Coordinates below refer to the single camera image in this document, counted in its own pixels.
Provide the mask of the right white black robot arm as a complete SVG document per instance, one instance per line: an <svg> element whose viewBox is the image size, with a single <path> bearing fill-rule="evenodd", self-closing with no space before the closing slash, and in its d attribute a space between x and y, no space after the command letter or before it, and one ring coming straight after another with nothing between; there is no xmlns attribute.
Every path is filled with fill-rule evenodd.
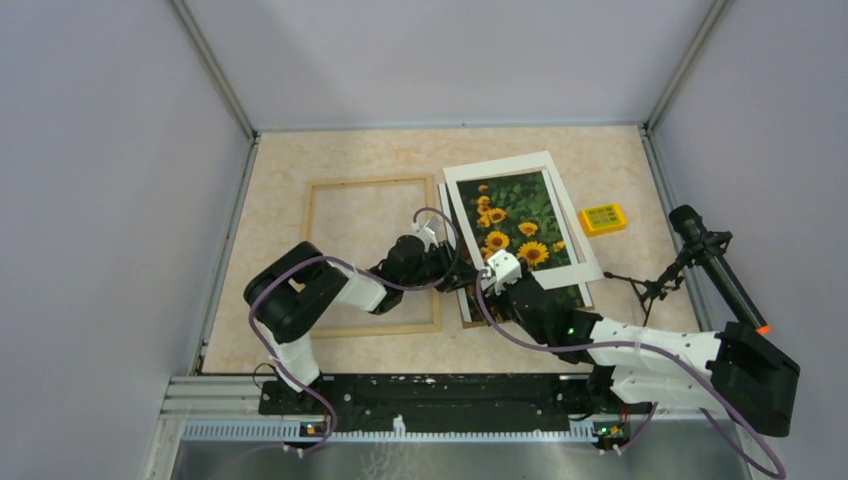
<svg viewBox="0 0 848 480"><path fill-rule="evenodd" d="M592 366L598 377L586 385L586 397L600 412L659 403L724 411L765 436L790 432L800 367L747 325L700 333L636 326L567 309L531 276L499 282L481 272L474 293L483 308L505 313L530 337L508 340Z"/></svg>

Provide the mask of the light wooden picture frame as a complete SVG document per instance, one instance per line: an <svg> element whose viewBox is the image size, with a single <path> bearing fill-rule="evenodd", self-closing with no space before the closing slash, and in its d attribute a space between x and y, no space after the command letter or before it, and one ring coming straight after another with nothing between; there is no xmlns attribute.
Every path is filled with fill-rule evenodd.
<svg viewBox="0 0 848 480"><path fill-rule="evenodd" d="M435 206L430 174L317 180L308 184L301 237L322 261L307 266L329 294L311 335L316 339L439 333L440 295L434 289L394 290L365 275L398 239L411 235Z"/></svg>

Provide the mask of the sunflower photo print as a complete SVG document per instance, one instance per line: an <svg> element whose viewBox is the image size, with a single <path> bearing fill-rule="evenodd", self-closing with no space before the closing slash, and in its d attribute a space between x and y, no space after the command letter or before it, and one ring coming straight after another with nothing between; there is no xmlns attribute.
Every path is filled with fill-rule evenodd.
<svg viewBox="0 0 848 480"><path fill-rule="evenodd" d="M527 261L536 273L582 259L547 171L466 180L457 189L472 240L459 230L450 230L448 238L459 248L462 266L501 250Z"/></svg>

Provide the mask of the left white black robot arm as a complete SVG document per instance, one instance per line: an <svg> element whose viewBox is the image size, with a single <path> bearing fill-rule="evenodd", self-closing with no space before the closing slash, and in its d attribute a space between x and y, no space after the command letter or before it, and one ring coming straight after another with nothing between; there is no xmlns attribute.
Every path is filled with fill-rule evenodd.
<svg viewBox="0 0 848 480"><path fill-rule="evenodd" d="M428 243L403 235L375 266L361 270L302 241L248 282L243 298L249 322L285 383L283 401L297 413L319 404L320 368L310 331L332 304L382 315L404 294L447 291L458 281L460 260L449 241Z"/></svg>

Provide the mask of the white matted sunflower photo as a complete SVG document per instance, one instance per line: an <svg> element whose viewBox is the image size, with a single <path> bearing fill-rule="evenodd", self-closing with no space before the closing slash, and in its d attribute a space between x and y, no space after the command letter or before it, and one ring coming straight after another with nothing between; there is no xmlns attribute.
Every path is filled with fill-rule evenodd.
<svg viewBox="0 0 848 480"><path fill-rule="evenodd" d="M547 171L550 175L555 190L555 199L558 201L566 217L566 222L572 232L574 244L576 249L581 252L582 259L567 267L559 267L538 273L532 271L533 275L544 289L585 284L601 279L603 274L600 265L597 262L586 235L579 225L577 211L568 196L554 161L547 151L445 167L443 169L449 198L457 216L456 224L460 227L463 238L466 241L471 241L472 234L465 212L459 205L459 193L457 189L459 182L542 170ZM480 257L475 257L474 267L478 270L482 269L484 267L484 261Z"/></svg>

